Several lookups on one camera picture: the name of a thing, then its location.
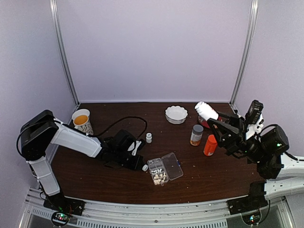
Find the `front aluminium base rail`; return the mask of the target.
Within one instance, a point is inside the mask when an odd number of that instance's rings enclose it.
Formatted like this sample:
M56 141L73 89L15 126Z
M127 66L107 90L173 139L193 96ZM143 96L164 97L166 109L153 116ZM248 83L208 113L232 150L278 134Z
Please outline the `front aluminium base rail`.
M29 188L17 228L55 228L55 210L43 207L40 188ZM295 228L284 197L260 209L263 222L247 225L242 214L231 215L226 200L182 204L119 204L81 199L82 215L73 215L63 228Z

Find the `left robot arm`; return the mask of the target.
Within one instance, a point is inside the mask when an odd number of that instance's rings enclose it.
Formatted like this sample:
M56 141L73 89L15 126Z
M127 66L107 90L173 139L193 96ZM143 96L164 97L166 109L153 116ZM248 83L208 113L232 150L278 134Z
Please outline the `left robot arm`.
M53 145L81 153L102 162L113 162L134 171L147 171L148 166L138 152L145 145L144 140L133 136L127 130L119 130L114 136L85 133L72 127L44 110L25 123L16 139L16 149L29 164L49 202L58 211L68 207L62 188L47 158L46 150Z

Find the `orange pill bottle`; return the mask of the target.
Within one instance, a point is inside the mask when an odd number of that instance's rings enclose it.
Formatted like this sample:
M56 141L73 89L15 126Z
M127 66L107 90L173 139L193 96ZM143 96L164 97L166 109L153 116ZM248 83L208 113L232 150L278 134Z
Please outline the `orange pill bottle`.
M218 146L217 140L213 134L209 135L204 147L204 155L212 156Z

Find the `grey capped vitamin bottle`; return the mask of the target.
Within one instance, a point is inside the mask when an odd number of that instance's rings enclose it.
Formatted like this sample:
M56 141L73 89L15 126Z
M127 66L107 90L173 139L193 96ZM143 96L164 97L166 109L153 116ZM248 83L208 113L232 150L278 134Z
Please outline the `grey capped vitamin bottle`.
M203 126L196 124L192 128L191 136L190 136L190 144L192 146L199 146L202 135L203 135Z

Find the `aluminium frame post right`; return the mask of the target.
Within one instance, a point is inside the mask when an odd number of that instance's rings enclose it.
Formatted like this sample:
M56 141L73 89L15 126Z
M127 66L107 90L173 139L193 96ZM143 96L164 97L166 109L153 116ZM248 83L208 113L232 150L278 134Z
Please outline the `aluminium frame post right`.
M251 9L250 9L250 14L249 14L249 21L248 21L248 26L247 26L247 34L246 34L246 39L245 39L245 44L244 44L244 49L243 49L243 54L237 74L237 79L235 82L235 86L233 89L233 93L230 99L230 106L233 109L236 109L236 100L237 96L241 87L241 83L243 80L243 77L245 75L245 70L249 58L249 53L250 49L252 46L255 30L256 30L256 22L257 22L257 17L258 17L258 6L259 6L259 1L258 0L252 0L251 1Z

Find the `white fluted ceramic bowl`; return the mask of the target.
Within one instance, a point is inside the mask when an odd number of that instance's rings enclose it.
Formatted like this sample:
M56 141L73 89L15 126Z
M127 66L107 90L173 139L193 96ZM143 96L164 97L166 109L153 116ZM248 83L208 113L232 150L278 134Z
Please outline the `white fluted ceramic bowl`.
M165 110L165 117L171 124L182 124L188 116L188 111L179 105L170 106Z

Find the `clear plastic pill organizer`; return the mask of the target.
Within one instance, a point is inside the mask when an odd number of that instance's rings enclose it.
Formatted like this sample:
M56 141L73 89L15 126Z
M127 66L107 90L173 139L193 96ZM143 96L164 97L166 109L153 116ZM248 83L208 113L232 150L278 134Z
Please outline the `clear plastic pill organizer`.
M175 153L173 152L164 155L161 158L148 160L147 165L149 167L149 172L152 177L152 181L154 180L153 176L155 174L152 174L151 170L155 170L155 169L163 169L161 173L165 173L167 175L165 179L166 183L168 181L173 181L183 176L183 171L179 163L179 160L177 159Z

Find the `white pills in organizer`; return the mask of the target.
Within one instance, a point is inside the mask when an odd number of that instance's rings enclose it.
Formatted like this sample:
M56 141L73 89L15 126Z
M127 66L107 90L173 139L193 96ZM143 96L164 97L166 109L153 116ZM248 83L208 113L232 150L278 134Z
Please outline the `white pills in organizer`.
M153 182L155 185L164 185L166 183L165 179L155 179Z

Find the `red floral saucer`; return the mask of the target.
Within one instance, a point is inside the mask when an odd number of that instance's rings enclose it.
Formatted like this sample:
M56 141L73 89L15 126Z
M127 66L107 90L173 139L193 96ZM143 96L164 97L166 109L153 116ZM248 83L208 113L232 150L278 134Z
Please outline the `red floral saucer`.
M218 121L223 121L222 118L220 116L218 116L217 118ZM205 120L203 117L201 117L200 115L198 115L198 123L200 125L202 125L204 128L210 129L210 126L208 124L208 121Z

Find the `floral mug yellow inside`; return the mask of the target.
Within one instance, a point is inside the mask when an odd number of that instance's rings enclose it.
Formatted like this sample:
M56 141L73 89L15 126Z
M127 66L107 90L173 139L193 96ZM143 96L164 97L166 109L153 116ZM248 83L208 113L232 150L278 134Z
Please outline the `floral mug yellow inside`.
M90 111L88 109L79 109L72 114L74 128L87 134L94 134L90 123Z

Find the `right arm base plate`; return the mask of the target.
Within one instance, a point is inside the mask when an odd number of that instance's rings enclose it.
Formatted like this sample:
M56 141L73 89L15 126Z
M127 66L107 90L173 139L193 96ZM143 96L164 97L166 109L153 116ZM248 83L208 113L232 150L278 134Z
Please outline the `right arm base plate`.
M268 206L268 201L264 196L252 197L246 196L227 201L230 215L254 211Z

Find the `white pills group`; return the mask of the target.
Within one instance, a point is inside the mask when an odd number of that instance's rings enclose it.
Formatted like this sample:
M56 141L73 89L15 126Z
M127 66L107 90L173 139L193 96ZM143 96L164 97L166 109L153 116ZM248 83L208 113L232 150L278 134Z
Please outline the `white pills group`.
M153 176L153 179L154 179L154 180L158 180L158 179L160 179L160 180L165 180L166 177L167 177L167 175L166 175L165 173L160 173L160 174L155 174L155 175Z
M161 173L163 171L163 169L155 169L155 170L151 170L152 174L156 174L156 173Z

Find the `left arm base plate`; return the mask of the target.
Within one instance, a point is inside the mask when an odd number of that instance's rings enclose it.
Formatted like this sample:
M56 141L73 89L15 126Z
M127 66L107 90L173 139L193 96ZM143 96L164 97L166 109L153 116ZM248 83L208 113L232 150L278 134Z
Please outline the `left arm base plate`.
M71 199L61 195L47 196L43 206L48 209L64 212L68 215L81 216L85 208L85 202Z

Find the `white bottle cap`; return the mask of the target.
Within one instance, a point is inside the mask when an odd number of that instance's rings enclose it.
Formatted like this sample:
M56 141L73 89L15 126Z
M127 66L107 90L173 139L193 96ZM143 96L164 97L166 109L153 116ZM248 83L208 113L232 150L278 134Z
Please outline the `white bottle cap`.
M148 165L145 164L145 165L143 165L142 170L143 170L143 171L147 171L148 168L149 168Z

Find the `small white pill bottle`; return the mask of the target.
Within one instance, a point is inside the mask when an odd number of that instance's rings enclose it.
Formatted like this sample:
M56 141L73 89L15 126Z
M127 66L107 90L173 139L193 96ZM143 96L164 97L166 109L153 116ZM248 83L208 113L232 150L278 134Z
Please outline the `small white pill bottle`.
M146 134L146 142L147 143L152 143L152 134L151 133Z

